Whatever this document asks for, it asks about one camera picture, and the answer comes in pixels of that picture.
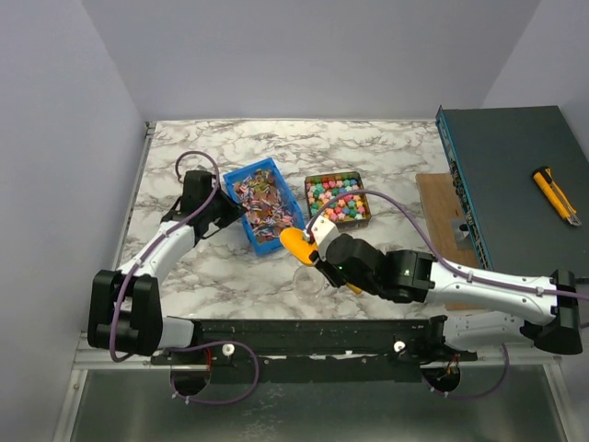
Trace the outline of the yellow plastic scoop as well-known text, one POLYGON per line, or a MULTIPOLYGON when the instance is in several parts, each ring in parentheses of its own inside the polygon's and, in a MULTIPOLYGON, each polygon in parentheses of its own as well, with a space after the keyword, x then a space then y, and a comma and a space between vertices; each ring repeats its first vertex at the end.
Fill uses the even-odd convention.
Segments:
MULTIPOLYGON (((280 234, 280 241, 283 247, 288 250, 301 264, 301 266, 314 267, 310 255, 318 250, 315 243, 311 244, 304 238, 305 231, 296 227, 288 227, 280 234)), ((336 287, 333 287, 327 280, 329 287, 326 294, 333 293, 336 287)))

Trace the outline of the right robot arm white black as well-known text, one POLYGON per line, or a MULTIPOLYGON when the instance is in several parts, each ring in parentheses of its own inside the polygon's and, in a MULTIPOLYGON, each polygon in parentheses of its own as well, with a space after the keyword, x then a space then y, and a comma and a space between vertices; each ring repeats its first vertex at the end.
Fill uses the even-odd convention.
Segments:
POLYGON ((446 262, 430 253, 384 253, 368 242, 332 231, 314 235, 310 258, 336 287, 358 289, 398 304, 465 303, 485 308, 471 319, 446 319, 423 338, 424 352, 442 361, 483 345, 525 342, 556 355, 583 350, 581 322, 570 273, 517 276, 446 262))

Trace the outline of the clear plastic round container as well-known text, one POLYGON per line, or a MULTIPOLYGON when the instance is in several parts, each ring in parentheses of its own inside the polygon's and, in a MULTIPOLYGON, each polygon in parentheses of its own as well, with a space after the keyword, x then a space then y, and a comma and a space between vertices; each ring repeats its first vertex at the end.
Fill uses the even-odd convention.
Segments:
POLYGON ((317 298, 329 287, 326 278, 315 267, 300 266, 293 275, 294 291, 301 300, 317 298))

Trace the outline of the metal tin of star candies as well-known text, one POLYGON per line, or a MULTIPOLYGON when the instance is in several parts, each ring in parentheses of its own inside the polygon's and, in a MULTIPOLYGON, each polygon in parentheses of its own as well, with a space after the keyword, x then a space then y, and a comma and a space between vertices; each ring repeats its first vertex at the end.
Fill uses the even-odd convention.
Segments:
POLYGON ((344 171, 305 177, 306 209, 310 217, 320 212, 322 218, 340 230, 367 227, 371 211, 367 197, 350 194, 364 187, 357 171, 344 171))

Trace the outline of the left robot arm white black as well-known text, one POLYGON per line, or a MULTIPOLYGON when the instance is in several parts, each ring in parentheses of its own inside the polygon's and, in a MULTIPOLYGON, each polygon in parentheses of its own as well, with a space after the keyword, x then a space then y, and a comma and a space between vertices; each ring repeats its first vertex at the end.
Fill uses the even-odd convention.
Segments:
POLYGON ((185 364, 197 362, 204 342, 191 320, 162 314, 160 286, 181 258, 210 237, 210 226, 221 230, 243 214, 245 208, 222 191, 217 176, 187 172, 182 194, 162 217, 156 235, 118 269, 94 277, 88 344, 109 351, 115 362, 168 348, 185 364))

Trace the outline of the blue plastic candy bin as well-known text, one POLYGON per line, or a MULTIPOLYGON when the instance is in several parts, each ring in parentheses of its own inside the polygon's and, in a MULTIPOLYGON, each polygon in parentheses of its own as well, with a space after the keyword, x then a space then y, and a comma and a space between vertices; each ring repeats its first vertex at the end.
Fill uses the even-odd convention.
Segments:
POLYGON ((258 256, 283 247, 280 234, 288 227, 302 229, 301 208, 272 158, 265 158, 223 176, 231 198, 245 209, 242 225, 258 256))

